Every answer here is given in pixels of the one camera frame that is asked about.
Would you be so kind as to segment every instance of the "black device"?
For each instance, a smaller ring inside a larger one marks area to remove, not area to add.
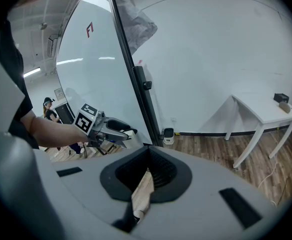
[[[73,124],[74,117],[71,113],[68,103],[56,107],[55,110],[63,124],[66,125]]]
[[[275,93],[274,95],[274,101],[280,103],[280,102],[285,102],[288,103],[290,97],[285,95],[284,93]]]

